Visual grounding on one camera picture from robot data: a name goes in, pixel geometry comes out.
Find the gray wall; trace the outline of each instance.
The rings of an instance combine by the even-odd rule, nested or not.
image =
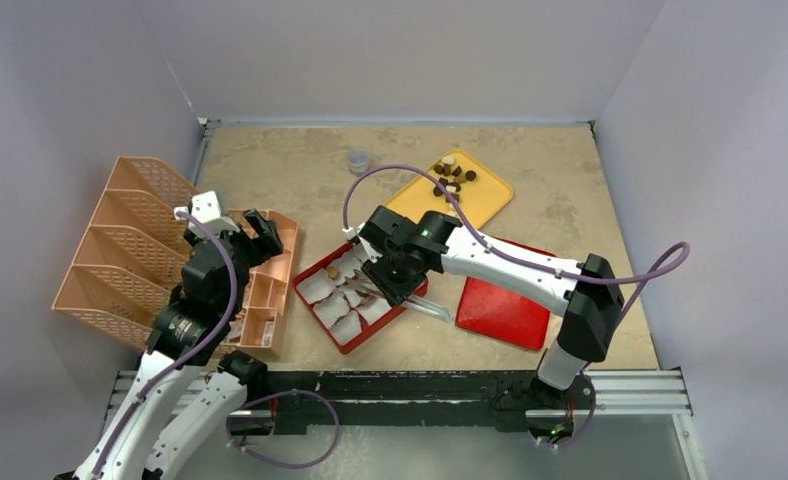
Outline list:
[[[598,130],[644,297],[712,478],[788,478],[788,2],[669,0]]]
[[[141,1],[199,116],[600,115],[664,0]]]
[[[0,478],[96,441],[135,352],[50,312],[117,155],[190,172],[198,125],[131,0],[0,0]]]

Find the red tray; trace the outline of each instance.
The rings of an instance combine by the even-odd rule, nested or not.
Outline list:
[[[521,248],[555,257],[550,252],[503,240]],[[532,300],[476,278],[462,290],[456,326],[530,350],[541,350],[550,312]]]
[[[350,342],[347,343],[346,345],[340,345],[337,341],[335,341],[335,338],[332,336],[332,333],[330,333],[330,331],[323,325],[323,322],[320,321],[320,318],[318,318],[317,314],[315,314],[314,310],[312,309],[312,305],[309,304],[309,302],[307,302],[306,299],[303,298],[303,296],[300,294],[299,290],[297,290],[297,285],[299,285],[299,283],[302,282],[303,280],[309,278],[312,274],[314,274],[318,270],[322,268],[326,268],[327,265],[332,263],[333,260],[340,257],[342,254],[344,254],[347,250],[350,250],[351,248],[353,248],[353,245],[349,242],[345,243],[344,245],[341,245],[340,248],[330,253],[329,255],[324,257],[321,261],[315,263],[311,267],[303,270],[302,273],[298,274],[297,276],[294,277],[293,280],[291,280],[291,285],[294,287],[294,291],[297,292],[297,296],[300,297],[300,300],[302,300],[303,304],[309,310],[309,313],[311,313],[312,316],[315,317],[315,320],[317,320],[317,323],[318,325],[320,325],[320,328],[322,328],[323,331],[326,332],[326,335],[332,341],[332,344],[335,345],[335,348],[337,348],[342,355],[346,355],[352,352],[353,350],[355,350],[356,347],[364,343],[365,340],[371,337],[371,335],[381,330],[382,327],[391,323],[391,321],[394,320],[397,317],[397,315],[400,315],[401,313],[403,313],[403,310],[405,310],[404,307],[394,307],[393,309],[391,309],[390,312],[386,313],[385,315],[382,316],[382,318],[374,322],[373,325],[368,325],[367,321],[365,321],[362,315],[359,314],[359,322],[361,322],[362,324],[362,333],[360,333],[356,338],[350,340]],[[429,280],[423,282],[423,284],[420,287],[418,287],[417,290],[415,290],[415,294],[422,297],[426,295],[426,291],[428,288],[429,288]]]

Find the clear plastic container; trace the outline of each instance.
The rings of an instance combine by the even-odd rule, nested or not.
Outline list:
[[[347,153],[347,167],[353,175],[361,175],[370,167],[370,153],[364,148],[354,148]]]

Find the table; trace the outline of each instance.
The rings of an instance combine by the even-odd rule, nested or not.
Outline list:
[[[426,168],[461,148],[505,179],[515,196],[482,230],[584,260],[607,258],[616,275],[631,274],[600,159],[588,125],[569,127],[341,127],[217,129],[199,183],[220,190],[231,208],[277,210],[300,223],[294,272],[344,242],[341,205],[355,177],[347,151],[364,147],[372,165]],[[387,171],[366,180],[350,206],[352,225],[412,178]],[[431,273],[427,298],[455,312],[464,278]],[[624,287],[629,297],[633,287]],[[293,291],[285,346],[274,370],[467,370],[535,368],[532,352],[407,311],[349,355],[341,355]],[[545,345],[559,330],[551,318]],[[612,339],[605,362],[592,368],[656,368],[642,306]]]

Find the yellow tray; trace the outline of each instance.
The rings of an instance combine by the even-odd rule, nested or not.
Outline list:
[[[464,150],[451,150],[444,154],[447,155],[456,157],[456,165],[461,166],[465,171],[476,172],[476,180],[462,185],[459,206],[474,227],[479,228],[509,203],[514,195],[512,187]],[[440,158],[427,169],[427,172],[435,178],[440,175],[433,172],[432,167],[439,161]],[[450,205],[444,201],[443,196],[433,195],[433,188],[434,185],[428,179],[417,177],[389,198],[385,206],[400,215],[409,217],[415,223],[428,211],[447,213]]]

